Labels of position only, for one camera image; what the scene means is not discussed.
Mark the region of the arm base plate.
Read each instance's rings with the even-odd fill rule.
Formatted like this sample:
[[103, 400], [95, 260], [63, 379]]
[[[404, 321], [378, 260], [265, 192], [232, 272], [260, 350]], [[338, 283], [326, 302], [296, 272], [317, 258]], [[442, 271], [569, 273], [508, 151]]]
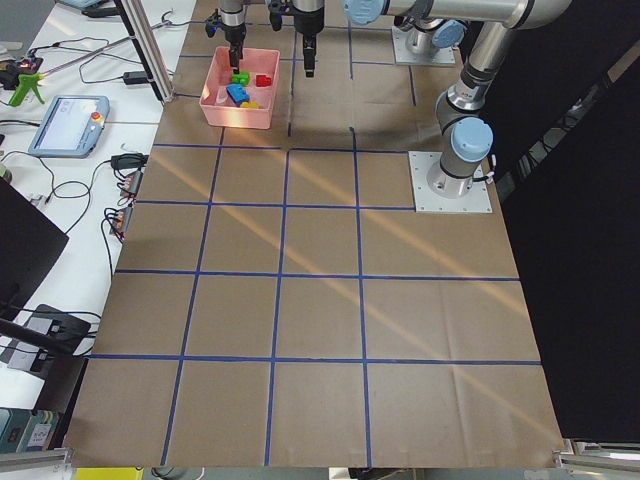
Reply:
[[453, 67], [456, 64], [452, 47], [437, 48], [432, 43], [433, 31], [423, 32], [417, 28], [403, 31], [391, 29], [394, 59], [397, 65], [420, 65]]
[[436, 214], [490, 214], [485, 182], [456, 179], [441, 168], [440, 152], [409, 151], [415, 211]]

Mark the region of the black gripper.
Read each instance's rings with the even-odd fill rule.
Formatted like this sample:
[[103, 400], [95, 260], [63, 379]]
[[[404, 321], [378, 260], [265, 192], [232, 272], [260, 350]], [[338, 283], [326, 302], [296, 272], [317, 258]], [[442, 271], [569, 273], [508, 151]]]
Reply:
[[246, 25], [244, 23], [239, 25], [222, 24], [222, 29], [224, 31], [226, 41], [230, 44], [229, 64], [233, 70], [239, 70], [241, 47], [243, 46], [246, 38]]
[[322, 16], [296, 16], [294, 26], [303, 35], [304, 71], [307, 78], [315, 75], [317, 35], [323, 30]]

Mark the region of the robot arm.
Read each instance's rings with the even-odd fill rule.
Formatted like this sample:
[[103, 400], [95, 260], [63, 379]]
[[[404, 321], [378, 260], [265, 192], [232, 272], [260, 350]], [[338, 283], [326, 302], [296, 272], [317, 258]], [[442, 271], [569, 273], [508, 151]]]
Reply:
[[478, 118], [491, 86], [518, 29], [551, 23], [568, 1], [344, 1], [346, 17], [369, 24], [382, 15], [482, 21], [480, 35], [460, 79], [436, 102], [443, 136], [439, 163], [427, 175], [429, 187], [445, 198], [468, 193], [474, 172], [490, 156], [493, 132]]
[[[232, 71], [240, 71], [243, 59], [243, 44], [246, 37], [245, 7], [248, 1], [222, 1], [214, 13], [205, 21], [205, 32], [213, 37], [222, 30], [229, 43], [229, 65]], [[325, 3], [323, 1], [267, 1], [269, 21], [275, 31], [282, 28], [285, 17], [293, 19], [297, 33], [302, 35], [304, 71], [312, 78], [315, 73], [317, 35], [324, 28]], [[343, 9], [353, 24], [365, 25], [386, 15], [388, 1], [345, 1]], [[401, 7], [394, 16], [394, 27], [406, 32], [405, 46], [412, 54], [439, 53], [459, 44], [464, 38], [467, 23], [461, 20], [430, 18], [426, 3], [419, 1]]]

